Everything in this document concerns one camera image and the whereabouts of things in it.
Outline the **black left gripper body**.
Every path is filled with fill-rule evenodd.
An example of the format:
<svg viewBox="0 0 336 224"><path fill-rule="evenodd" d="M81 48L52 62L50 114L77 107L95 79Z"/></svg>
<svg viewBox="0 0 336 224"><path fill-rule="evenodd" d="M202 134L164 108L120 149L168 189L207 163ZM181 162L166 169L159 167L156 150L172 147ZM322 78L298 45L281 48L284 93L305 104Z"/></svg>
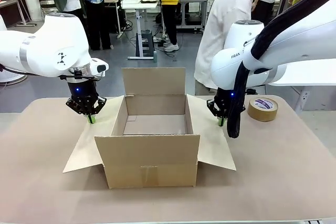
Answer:
<svg viewBox="0 0 336 224"><path fill-rule="evenodd" d="M96 91L96 84L93 80L86 80L78 83L68 82L68 87L71 93L71 97L77 102L83 109L91 114L93 104L98 98Z"/></svg>

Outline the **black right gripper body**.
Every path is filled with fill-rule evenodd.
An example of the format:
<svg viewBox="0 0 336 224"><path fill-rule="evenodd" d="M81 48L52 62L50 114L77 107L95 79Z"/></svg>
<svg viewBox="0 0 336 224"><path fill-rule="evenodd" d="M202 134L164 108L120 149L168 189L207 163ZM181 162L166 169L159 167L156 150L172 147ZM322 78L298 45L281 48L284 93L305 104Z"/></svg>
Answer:
<svg viewBox="0 0 336 224"><path fill-rule="evenodd" d="M214 97L216 116L228 116L233 98L233 90L217 89Z"/></svg>

